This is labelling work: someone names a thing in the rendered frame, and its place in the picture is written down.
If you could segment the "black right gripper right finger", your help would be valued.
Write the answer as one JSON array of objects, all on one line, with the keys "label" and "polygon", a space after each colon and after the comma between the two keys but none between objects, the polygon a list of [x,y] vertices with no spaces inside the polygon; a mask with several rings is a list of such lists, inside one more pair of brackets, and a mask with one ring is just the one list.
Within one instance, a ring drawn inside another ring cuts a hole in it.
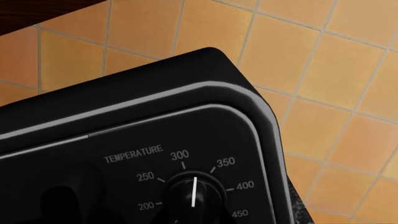
[{"label": "black right gripper right finger", "polygon": [[234,224],[234,218],[231,216],[225,205],[221,205],[218,224]]}]

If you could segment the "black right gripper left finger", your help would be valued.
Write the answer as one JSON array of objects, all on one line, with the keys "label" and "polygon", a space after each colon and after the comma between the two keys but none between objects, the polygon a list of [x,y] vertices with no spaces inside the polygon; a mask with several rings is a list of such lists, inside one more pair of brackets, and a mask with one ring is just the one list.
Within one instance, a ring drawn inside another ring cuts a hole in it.
[{"label": "black right gripper left finger", "polygon": [[44,224],[80,224],[80,206],[75,192],[67,186],[56,186],[40,199]]}]

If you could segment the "black temperature knob white line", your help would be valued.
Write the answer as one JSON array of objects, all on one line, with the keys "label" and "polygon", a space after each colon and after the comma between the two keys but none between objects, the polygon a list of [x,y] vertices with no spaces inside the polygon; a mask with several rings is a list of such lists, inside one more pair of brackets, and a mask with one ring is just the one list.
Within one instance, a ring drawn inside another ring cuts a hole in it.
[{"label": "black temperature knob white line", "polygon": [[164,190],[167,224],[221,224],[225,204],[221,182],[201,171],[174,175]]}]

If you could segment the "black toaster oven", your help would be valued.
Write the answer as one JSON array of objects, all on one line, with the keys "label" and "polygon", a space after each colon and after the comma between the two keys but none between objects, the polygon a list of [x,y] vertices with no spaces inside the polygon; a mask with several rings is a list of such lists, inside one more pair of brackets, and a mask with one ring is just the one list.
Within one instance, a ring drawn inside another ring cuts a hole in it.
[{"label": "black toaster oven", "polygon": [[44,224],[56,186],[80,224],[167,224],[167,182],[193,170],[234,224],[294,224],[276,116],[216,48],[0,106],[0,224]]}]

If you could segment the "dark brown wooden cabinet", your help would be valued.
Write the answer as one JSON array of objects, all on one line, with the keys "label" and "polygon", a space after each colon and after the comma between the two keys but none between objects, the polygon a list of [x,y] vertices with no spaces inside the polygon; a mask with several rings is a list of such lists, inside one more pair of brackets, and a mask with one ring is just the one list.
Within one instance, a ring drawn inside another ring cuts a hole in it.
[{"label": "dark brown wooden cabinet", "polygon": [[0,0],[0,36],[105,0]]}]

